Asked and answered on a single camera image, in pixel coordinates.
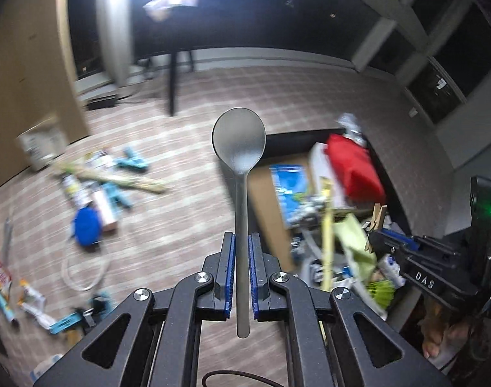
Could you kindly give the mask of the person right hand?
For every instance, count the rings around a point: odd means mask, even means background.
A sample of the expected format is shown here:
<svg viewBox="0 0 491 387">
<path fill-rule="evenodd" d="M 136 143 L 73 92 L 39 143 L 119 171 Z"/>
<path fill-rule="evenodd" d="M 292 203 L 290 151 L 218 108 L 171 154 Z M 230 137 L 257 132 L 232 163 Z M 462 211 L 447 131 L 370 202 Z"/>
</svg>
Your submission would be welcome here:
<svg viewBox="0 0 491 387">
<path fill-rule="evenodd" d="M 436 358 L 445 346 L 445 341 L 463 341 L 468 338 L 472 320 L 467 317 L 456 321 L 454 313 L 435 300 L 425 300 L 426 314 L 420 322 L 423 355 L 426 359 Z"/>
</svg>

